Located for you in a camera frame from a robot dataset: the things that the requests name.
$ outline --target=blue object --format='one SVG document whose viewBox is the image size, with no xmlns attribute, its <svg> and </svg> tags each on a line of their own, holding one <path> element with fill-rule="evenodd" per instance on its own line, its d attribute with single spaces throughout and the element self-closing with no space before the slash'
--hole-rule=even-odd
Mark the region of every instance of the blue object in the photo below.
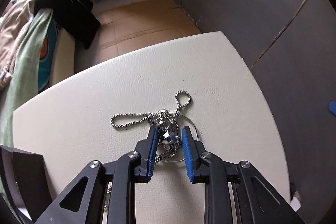
<svg viewBox="0 0 336 224">
<path fill-rule="evenodd" d="M 159 138 L 158 129 L 155 129 L 154 137 L 152 139 L 150 154 L 148 157 L 147 178 L 149 181 L 151 181 L 151 177 L 153 176 L 153 172 L 154 172 L 156 148 L 157 148 L 158 141 L 159 141 L 158 138 Z"/>
<path fill-rule="evenodd" d="M 193 182 L 194 180 L 193 161 L 192 161 L 190 147 L 189 147 L 188 139 L 187 139 L 184 128 L 182 129 L 181 140 L 182 140 L 182 148 L 183 148 L 184 159 L 185 159 L 185 168 L 187 170 L 187 175 L 189 177 L 189 180 Z"/>
<path fill-rule="evenodd" d="M 336 102 L 335 101 L 331 101 L 329 103 L 329 111 L 331 112 L 331 114 L 336 116 Z"/>
<path fill-rule="evenodd" d="M 45 89 L 50 79 L 51 66 L 53 64 L 53 55 L 56 47 L 58 29 L 55 20 L 52 18 L 47 30 L 47 35 L 44 38 L 43 46 L 40 54 L 40 64 L 38 71 L 38 92 Z"/>
</svg>

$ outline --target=metal screw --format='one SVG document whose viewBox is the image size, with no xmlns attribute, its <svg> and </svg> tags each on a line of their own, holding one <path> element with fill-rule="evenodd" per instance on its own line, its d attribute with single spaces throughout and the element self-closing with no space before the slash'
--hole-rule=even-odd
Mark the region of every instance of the metal screw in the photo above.
<svg viewBox="0 0 336 224">
<path fill-rule="evenodd" d="M 139 153 L 137 151 L 131 151 L 128 153 L 128 156 L 130 158 L 136 158 L 139 155 Z"/>
<path fill-rule="evenodd" d="M 98 161 L 98 160 L 93 160 L 93 161 L 91 161 L 91 162 L 89 163 L 89 166 L 90 166 L 91 168 L 96 168 L 96 167 L 99 166 L 99 161 Z"/>
<path fill-rule="evenodd" d="M 212 154 L 210 152 L 205 151 L 202 153 L 202 157 L 205 159 L 209 159 L 212 157 Z"/>
<path fill-rule="evenodd" d="M 243 168 L 248 168 L 251 166 L 251 163 L 249 163 L 247 160 L 243 160 L 240 165 L 243 167 Z"/>
</svg>

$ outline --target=green blanket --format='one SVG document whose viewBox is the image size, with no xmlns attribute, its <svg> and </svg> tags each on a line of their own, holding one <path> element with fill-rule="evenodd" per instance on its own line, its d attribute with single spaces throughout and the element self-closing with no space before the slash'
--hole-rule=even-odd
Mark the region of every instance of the green blanket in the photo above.
<svg viewBox="0 0 336 224">
<path fill-rule="evenodd" d="M 51 9 L 41 9 L 33 18 L 18 50 L 13 79 L 3 108 L 3 124 L 0 125 L 0 144 L 13 147 L 13 112 L 38 94 L 37 81 L 40 52 L 53 15 Z"/>
</svg>

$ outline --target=white table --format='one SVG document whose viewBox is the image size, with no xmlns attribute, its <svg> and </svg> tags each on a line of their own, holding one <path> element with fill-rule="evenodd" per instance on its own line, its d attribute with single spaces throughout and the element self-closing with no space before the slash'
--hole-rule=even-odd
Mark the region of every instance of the white table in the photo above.
<svg viewBox="0 0 336 224">
<path fill-rule="evenodd" d="M 184 114 L 195 122 L 205 148 L 226 161 L 250 161 L 289 201 L 273 116 L 221 32 L 130 52 L 56 84 L 14 112 L 14 145 L 44 156 L 60 193 L 91 160 L 116 160 L 147 137 L 148 124 L 113 129 L 113 114 L 172 111 L 178 90 L 192 96 Z M 136 185 L 136 216 L 137 223 L 203 223 L 204 186 L 189 182 L 183 162 L 158 164 L 149 184 Z"/>
</svg>

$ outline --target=silver chain necklace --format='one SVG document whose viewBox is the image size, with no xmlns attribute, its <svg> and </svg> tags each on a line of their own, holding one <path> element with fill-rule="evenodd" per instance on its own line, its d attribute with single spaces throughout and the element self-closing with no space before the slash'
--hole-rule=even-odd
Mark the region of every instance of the silver chain necklace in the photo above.
<svg viewBox="0 0 336 224">
<path fill-rule="evenodd" d="M 184 94 L 188 96 L 188 102 L 181 105 L 179 101 L 179 95 Z M 191 96 L 185 90 L 180 90 L 175 94 L 175 100 L 177 102 L 177 108 L 173 113 L 169 113 L 167 109 L 159 110 L 158 112 L 147 112 L 147 113 L 119 113 L 115 114 L 111 118 L 111 125 L 114 128 L 127 128 L 136 124 L 140 124 L 143 122 L 148 122 L 150 125 L 156 125 L 159 130 L 159 146 L 163 146 L 165 151 L 159 155 L 156 155 L 155 163 L 158 163 L 162 160 L 169 161 L 169 162 L 179 162 L 182 160 L 166 160 L 168 158 L 174 157 L 179 148 L 181 148 L 181 138 L 180 138 L 180 129 L 179 124 L 176 121 L 178 116 L 182 116 L 186 118 L 189 122 L 190 119 L 181 115 L 181 110 L 184 109 L 187 105 L 191 103 Z M 114 120 L 117 117 L 143 117 L 140 120 L 127 122 L 124 124 L 115 124 Z"/>
</svg>

